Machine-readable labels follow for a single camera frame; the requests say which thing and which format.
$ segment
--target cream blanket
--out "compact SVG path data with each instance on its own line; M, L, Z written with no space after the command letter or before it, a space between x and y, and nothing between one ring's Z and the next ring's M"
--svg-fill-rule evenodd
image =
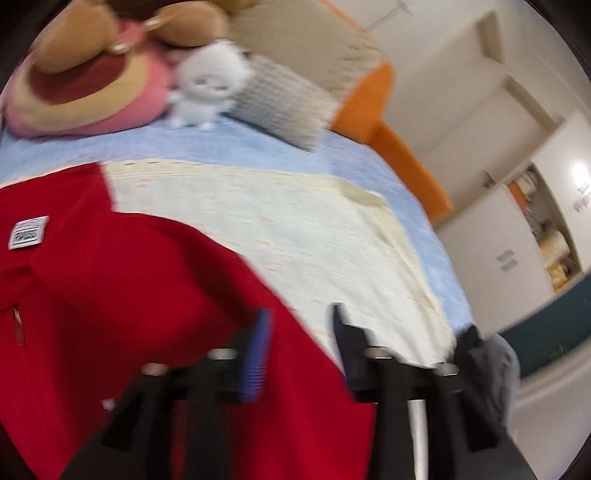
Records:
M453 332L384 198L336 177L177 160L107 164L115 209L188 223L241 254L338 363L329 306L405 361L432 365Z

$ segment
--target door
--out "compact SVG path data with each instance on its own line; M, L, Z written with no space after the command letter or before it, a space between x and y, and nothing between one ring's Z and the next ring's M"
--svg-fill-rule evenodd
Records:
M505 185L438 235L483 334L509 328L554 298L534 235Z

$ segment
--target red cloth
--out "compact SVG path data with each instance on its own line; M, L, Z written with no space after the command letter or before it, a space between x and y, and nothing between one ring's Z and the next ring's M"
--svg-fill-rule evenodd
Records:
M111 211L96 164L0 189L0 421L56 480L142 364L188 365L274 312L261 399L233 411L239 480L362 480L374 410L234 252L182 223ZM43 243L7 250L49 215ZM12 308L21 313L24 346Z

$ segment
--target cabinet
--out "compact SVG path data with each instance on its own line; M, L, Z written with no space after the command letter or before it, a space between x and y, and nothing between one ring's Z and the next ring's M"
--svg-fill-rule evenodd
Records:
M575 112L531 157L558 205L582 271L591 268L591 126Z
M569 282L554 292L524 212L506 186L525 171L537 189L524 210L549 224L569 246ZM538 239L548 231L537 231ZM591 270L591 125L573 113L513 172L438 229L456 275L484 333L531 317Z
M484 335L509 328L554 298L535 237L505 185L438 235Z

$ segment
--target white label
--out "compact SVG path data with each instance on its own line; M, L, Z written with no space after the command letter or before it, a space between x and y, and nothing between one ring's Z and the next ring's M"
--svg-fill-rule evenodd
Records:
M8 249L30 247L43 242L43 232L49 217L37 217L29 220L23 220L15 224L8 241Z

